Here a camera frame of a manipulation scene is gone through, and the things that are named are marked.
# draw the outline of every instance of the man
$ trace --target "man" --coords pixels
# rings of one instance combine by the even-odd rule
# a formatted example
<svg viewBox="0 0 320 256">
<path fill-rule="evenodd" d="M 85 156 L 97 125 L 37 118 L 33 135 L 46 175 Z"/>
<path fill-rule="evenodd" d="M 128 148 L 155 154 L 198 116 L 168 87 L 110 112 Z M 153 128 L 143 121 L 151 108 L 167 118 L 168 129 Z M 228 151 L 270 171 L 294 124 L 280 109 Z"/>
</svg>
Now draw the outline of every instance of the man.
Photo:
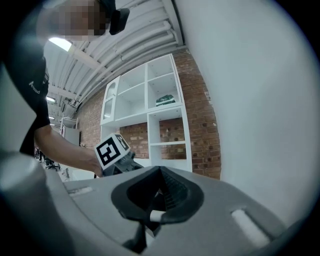
<svg viewBox="0 0 320 256">
<path fill-rule="evenodd" d="M 95 152 L 69 143 L 50 126 L 46 100 L 49 75 L 44 45 L 52 37 L 90 40 L 101 36 L 109 28 L 115 9 L 115 0 L 66 0 L 52 9 L 39 6 L 21 25 L 5 65 L 20 94 L 36 113 L 36 119 L 20 152 L 33 156 L 35 140 L 40 150 L 53 161 L 101 177 Z"/>
</svg>

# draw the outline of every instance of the fluorescent light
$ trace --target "fluorescent light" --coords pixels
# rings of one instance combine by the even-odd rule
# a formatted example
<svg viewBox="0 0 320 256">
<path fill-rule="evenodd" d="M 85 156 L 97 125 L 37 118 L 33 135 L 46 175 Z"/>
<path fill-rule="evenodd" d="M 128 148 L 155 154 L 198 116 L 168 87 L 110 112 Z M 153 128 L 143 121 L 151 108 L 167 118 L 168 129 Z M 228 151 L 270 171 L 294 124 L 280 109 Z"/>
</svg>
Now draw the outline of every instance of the fluorescent light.
<svg viewBox="0 0 320 256">
<path fill-rule="evenodd" d="M 52 37 L 49 39 L 50 42 L 54 43 L 55 45 L 61 47 L 65 51 L 69 51 L 71 47 L 71 43 L 65 39 L 59 38 L 59 37 Z"/>
<path fill-rule="evenodd" d="M 50 102 L 56 102 L 56 100 L 54 98 L 51 98 L 51 97 L 48 97 L 48 96 L 46 97 L 46 100 L 50 101 Z"/>
</svg>

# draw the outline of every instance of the white bookshelf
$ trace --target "white bookshelf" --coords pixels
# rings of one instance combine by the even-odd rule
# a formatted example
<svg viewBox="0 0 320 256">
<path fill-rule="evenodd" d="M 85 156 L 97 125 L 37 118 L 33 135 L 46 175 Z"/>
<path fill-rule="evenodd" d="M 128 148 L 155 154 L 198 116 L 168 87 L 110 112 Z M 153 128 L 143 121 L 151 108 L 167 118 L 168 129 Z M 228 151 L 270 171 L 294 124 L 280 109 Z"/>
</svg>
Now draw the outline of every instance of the white bookshelf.
<svg viewBox="0 0 320 256">
<path fill-rule="evenodd" d="M 174 103 L 156 106 L 160 97 L 172 95 Z M 161 142 L 162 120 L 182 118 L 184 140 Z M 192 172 L 191 143 L 186 107 L 172 54 L 144 63 L 118 76 L 106 86 L 101 112 L 101 139 L 118 128 L 147 122 L 149 159 L 142 165 L 162 165 Z M 186 159 L 162 159 L 161 148 L 184 145 Z"/>
</svg>

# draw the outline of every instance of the red brick wall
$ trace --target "red brick wall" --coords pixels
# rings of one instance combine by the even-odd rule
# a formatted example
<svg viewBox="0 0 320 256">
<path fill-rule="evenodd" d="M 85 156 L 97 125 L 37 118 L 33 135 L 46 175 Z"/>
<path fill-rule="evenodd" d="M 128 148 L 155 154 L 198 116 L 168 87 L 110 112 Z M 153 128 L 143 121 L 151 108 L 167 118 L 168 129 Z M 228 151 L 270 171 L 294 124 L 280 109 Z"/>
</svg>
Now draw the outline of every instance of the red brick wall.
<svg viewBox="0 0 320 256">
<path fill-rule="evenodd" d="M 210 104 L 207 86 L 198 66 L 188 50 L 173 52 L 173 57 L 180 78 L 192 152 L 193 172 L 216 179 L 220 178 L 221 154 L 216 117 Z M 81 143 L 93 148 L 100 142 L 100 118 L 105 87 L 97 92 L 76 113 L 79 117 Z M 181 118 L 160 122 L 161 140 L 183 141 L 183 125 Z M 137 158 L 149 158 L 147 124 L 140 123 L 120 128 L 120 133 L 130 144 Z M 164 159 L 185 159 L 184 145 L 166 146 L 162 148 Z"/>
</svg>

